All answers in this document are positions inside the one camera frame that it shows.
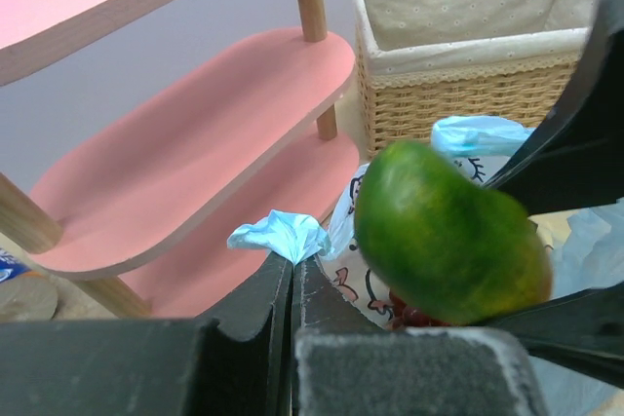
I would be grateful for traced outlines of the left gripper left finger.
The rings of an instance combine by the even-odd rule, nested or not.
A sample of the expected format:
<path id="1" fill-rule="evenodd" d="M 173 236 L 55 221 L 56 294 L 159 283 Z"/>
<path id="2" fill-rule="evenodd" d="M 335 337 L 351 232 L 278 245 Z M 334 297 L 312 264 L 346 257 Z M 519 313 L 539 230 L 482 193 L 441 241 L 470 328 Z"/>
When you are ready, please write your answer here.
<path id="1" fill-rule="evenodd" d="M 285 415 L 293 267 L 268 256 L 204 314 L 6 323 L 5 415 Z"/>

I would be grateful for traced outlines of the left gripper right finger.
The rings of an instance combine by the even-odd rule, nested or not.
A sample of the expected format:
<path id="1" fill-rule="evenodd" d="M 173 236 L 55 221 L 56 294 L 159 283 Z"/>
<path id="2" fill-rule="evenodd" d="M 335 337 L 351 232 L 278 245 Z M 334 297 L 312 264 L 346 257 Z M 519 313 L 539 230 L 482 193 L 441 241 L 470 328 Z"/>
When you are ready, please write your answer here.
<path id="1" fill-rule="evenodd" d="M 544 415 L 527 352 L 490 328 L 390 332 L 333 286 L 316 258 L 294 268 L 296 415 Z"/>

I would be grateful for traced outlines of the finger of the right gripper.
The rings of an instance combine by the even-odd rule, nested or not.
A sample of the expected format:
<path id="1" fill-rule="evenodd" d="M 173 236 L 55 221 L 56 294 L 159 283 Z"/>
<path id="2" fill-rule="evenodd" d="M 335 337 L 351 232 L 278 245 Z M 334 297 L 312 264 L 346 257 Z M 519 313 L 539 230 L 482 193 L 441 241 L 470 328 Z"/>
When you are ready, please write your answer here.
<path id="1" fill-rule="evenodd" d="M 623 285 L 588 288 L 483 320 L 514 335 L 534 357 L 623 385 Z"/>
<path id="2" fill-rule="evenodd" d="M 485 185 L 526 215 L 612 205 L 623 197 L 623 0 L 598 0 L 561 96 Z"/>

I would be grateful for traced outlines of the red grapes bunch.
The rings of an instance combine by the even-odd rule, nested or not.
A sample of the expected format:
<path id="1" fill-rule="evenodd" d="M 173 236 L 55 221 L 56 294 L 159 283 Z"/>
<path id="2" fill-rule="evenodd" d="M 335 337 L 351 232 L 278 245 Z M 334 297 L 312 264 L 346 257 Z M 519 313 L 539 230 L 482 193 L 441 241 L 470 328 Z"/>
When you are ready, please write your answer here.
<path id="1" fill-rule="evenodd" d="M 386 325 L 389 330 L 398 330 L 405 327 L 449 326 L 449 323 L 432 319 L 418 309 L 408 306 L 392 291 L 389 292 L 389 299 L 392 303 L 393 311 L 393 318 Z"/>

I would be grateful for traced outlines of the blue plastic bag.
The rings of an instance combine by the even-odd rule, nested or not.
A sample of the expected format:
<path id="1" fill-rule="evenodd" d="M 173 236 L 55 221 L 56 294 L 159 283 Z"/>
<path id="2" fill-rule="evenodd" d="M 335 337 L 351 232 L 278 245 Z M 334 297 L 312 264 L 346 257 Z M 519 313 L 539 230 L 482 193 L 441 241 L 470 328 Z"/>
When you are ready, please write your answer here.
<path id="1" fill-rule="evenodd" d="M 549 251 L 519 203 L 467 180 L 428 145 L 392 143 L 363 172 L 341 238 L 310 216 L 271 211 L 236 228 L 232 248 L 269 248 L 302 269 L 334 262 L 348 244 L 355 263 L 427 315 L 424 325 L 343 337 L 301 338 L 301 415 L 581 415 L 606 385 L 527 359 L 503 336 L 468 321 L 623 277 L 623 207 L 574 214 Z"/>

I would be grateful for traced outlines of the mango fruit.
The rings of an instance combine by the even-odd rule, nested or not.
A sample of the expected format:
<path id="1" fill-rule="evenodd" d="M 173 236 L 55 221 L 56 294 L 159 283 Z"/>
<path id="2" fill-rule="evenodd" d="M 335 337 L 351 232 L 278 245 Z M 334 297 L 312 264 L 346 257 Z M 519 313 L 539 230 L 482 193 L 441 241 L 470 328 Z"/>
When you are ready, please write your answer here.
<path id="1" fill-rule="evenodd" d="M 371 160 L 354 237 L 371 271 L 438 321 L 467 325 L 552 295 L 553 267 L 528 215 L 416 140 L 395 141 Z"/>

